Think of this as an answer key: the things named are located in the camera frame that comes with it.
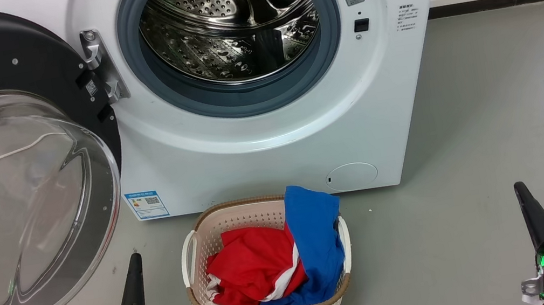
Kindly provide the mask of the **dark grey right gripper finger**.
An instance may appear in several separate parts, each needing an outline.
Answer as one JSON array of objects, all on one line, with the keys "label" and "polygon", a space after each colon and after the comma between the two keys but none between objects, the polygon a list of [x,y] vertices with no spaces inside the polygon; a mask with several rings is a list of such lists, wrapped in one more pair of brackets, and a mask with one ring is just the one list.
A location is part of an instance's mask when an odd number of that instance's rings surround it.
[{"label": "dark grey right gripper finger", "polygon": [[524,182],[518,182],[522,212],[533,244],[544,242],[544,209]]},{"label": "dark grey right gripper finger", "polygon": [[537,249],[544,241],[544,209],[533,197],[524,182],[514,183],[513,191],[518,199],[524,222],[529,232],[534,249]]}]

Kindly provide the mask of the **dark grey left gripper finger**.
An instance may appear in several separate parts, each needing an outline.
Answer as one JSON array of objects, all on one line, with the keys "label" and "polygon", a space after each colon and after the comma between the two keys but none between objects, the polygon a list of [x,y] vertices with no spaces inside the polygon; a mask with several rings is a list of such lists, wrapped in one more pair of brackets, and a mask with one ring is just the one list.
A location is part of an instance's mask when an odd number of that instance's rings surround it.
[{"label": "dark grey left gripper finger", "polygon": [[132,284],[133,298],[135,305],[145,304],[143,259],[141,254],[133,252],[129,262],[129,273]]},{"label": "dark grey left gripper finger", "polygon": [[134,298],[133,298],[132,284],[130,280],[129,268],[128,268],[127,277],[125,280],[125,286],[123,290],[121,305],[135,305]]}]

